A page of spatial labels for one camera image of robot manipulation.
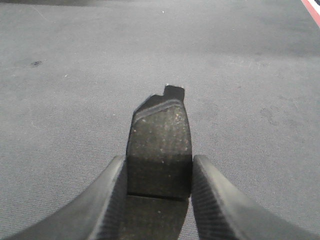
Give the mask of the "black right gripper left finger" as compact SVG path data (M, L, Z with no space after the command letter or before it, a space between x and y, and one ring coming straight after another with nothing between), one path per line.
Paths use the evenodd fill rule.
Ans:
M117 240L127 196L127 165L116 156L80 195L10 240Z

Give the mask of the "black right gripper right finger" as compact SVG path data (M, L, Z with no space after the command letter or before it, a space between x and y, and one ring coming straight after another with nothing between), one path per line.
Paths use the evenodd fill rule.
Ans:
M318 240L233 185L204 155L193 158L191 198L201 240Z

